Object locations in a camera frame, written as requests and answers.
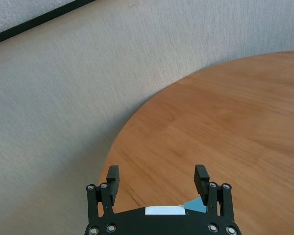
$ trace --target bolt head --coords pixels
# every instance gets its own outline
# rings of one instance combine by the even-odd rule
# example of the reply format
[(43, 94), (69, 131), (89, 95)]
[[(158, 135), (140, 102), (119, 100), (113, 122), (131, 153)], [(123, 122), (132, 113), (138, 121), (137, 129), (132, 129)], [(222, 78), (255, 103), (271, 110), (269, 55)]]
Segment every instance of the bolt head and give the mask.
[(209, 224), (208, 229), (213, 233), (216, 233), (218, 231), (218, 227), (214, 224)]
[(107, 227), (107, 232), (108, 233), (113, 233), (115, 230), (117, 229), (117, 226), (115, 226), (115, 225), (109, 225), (108, 227)]
[(227, 227), (226, 231), (227, 231), (228, 234), (231, 234), (231, 235), (236, 235), (237, 234), (236, 230), (233, 229), (232, 227)]
[(213, 188), (215, 188), (217, 186), (215, 183), (210, 183), (209, 185)]
[(90, 228), (88, 234), (89, 235), (97, 235), (99, 233), (99, 229), (96, 227)]

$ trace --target wood grain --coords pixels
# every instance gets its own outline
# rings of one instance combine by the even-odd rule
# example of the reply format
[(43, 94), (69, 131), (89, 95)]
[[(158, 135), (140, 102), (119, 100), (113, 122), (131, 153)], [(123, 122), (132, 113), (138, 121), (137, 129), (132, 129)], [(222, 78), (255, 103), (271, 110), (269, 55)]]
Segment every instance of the wood grain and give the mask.
[(294, 235), (294, 51), (191, 74), (149, 100), (107, 156), (119, 165), (115, 212), (198, 197), (194, 166), (233, 186), (244, 235)]

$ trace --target textured wall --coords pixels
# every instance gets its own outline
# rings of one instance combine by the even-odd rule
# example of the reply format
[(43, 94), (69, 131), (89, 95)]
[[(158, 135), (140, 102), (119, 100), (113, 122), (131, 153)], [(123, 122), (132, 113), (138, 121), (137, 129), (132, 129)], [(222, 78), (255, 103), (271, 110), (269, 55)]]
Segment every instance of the textured wall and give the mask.
[(0, 43), (0, 234), (83, 234), (115, 135), (198, 69), (294, 49), (294, 0), (97, 0)]
[(0, 32), (73, 0), (0, 0)]

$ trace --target round wooden table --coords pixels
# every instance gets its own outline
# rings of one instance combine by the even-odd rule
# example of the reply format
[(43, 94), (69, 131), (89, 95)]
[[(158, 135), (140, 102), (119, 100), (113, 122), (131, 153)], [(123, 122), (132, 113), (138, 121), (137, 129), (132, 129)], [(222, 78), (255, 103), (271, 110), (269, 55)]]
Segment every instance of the round wooden table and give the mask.
[(191, 74), (149, 100), (114, 141), (115, 212), (198, 197), (196, 164), (233, 187), (244, 235), (294, 235), (294, 51)]

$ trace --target white label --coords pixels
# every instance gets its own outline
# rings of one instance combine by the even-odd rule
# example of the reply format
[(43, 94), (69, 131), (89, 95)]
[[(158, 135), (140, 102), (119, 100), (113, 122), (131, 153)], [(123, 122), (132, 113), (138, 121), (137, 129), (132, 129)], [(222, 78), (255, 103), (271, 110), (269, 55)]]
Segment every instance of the white label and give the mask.
[(145, 215), (185, 215), (184, 206), (146, 207)]

